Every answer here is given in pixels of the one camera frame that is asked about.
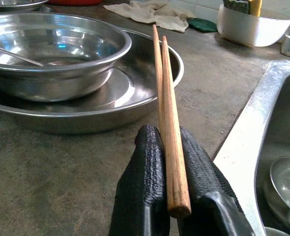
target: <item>chopsticks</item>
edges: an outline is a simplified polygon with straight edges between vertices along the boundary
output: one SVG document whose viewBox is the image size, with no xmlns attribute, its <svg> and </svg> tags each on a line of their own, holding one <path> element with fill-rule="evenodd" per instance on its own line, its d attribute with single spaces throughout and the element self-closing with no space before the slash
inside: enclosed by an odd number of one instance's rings
<svg viewBox="0 0 290 236">
<path fill-rule="evenodd" d="M 178 219 L 191 213 L 188 182 L 183 157 L 181 133 L 168 43 L 162 38 L 162 56 L 156 25 L 153 25 L 155 66 L 158 92 L 160 135 L 165 152 L 167 207 L 169 214 Z"/>
</svg>

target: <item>red object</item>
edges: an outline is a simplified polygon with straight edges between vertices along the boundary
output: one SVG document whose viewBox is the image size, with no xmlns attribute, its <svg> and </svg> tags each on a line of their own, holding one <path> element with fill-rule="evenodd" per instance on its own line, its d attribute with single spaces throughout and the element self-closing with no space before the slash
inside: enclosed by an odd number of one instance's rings
<svg viewBox="0 0 290 236">
<path fill-rule="evenodd" d="M 47 3 L 64 6 L 89 6 L 99 4 L 100 2 L 102 0 L 49 0 Z"/>
</svg>

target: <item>white cloth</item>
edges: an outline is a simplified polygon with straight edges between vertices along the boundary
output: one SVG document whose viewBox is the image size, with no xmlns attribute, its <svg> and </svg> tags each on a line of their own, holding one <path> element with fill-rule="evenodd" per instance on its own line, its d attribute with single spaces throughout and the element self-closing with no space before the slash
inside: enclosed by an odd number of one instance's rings
<svg viewBox="0 0 290 236">
<path fill-rule="evenodd" d="M 103 7 L 134 21 L 147 24 L 156 23 L 161 28 L 181 33 L 184 33 L 189 26 L 186 20 L 195 17 L 189 11 L 171 7 L 168 0 L 149 0 L 146 2 L 131 0 L 129 4 L 104 5 Z"/>
</svg>

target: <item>concrete countertop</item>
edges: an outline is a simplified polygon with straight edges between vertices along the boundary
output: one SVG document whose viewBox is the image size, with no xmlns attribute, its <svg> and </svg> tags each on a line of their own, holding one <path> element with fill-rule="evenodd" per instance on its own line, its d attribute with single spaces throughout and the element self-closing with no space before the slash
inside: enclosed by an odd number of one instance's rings
<svg viewBox="0 0 290 236">
<path fill-rule="evenodd" d="M 48 5 L 61 13 L 100 19 L 152 35 L 152 26 L 102 6 Z M 182 57 L 184 76 L 176 88 L 180 124 L 211 157 L 232 128 L 272 60 L 289 59 L 280 44 L 252 48 L 218 33 L 159 28 Z M 51 135 L 24 129 L 0 115 L 0 236 L 105 236 L 116 184 L 143 124 L 157 125 L 157 113 L 118 128 L 87 135 Z M 178 235 L 174 221 L 170 235 Z"/>
</svg>

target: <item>metal spoon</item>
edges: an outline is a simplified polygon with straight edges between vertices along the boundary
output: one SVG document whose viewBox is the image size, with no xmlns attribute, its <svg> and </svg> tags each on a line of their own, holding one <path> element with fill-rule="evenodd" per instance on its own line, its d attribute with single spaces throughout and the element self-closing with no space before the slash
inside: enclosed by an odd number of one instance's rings
<svg viewBox="0 0 290 236">
<path fill-rule="evenodd" d="M 0 52 L 3 53 L 3 54 L 9 55 L 11 57 L 14 57 L 14 58 L 17 58 L 17 59 L 20 59 L 20 60 L 29 62 L 29 63 L 34 64 L 34 65 L 39 65 L 39 66 L 46 66 L 46 65 L 69 65 L 69 64 L 76 64 L 76 63 L 82 62 L 80 60 L 72 59 L 72 60 L 57 60 L 57 61 L 53 61 L 53 62 L 50 62 L 50 63 L 47 63 L 47 64 L 43 64 L 43 63 L 40 63 L 38 61 L 31 60 L 31 59 L 25 58 L 23 56 L 17 55 L 15 53 L 9 52 L 9 51 L 7 51 L 7 50 L 5 50 L 3 48 L 0 48 Z"/>
</svg>

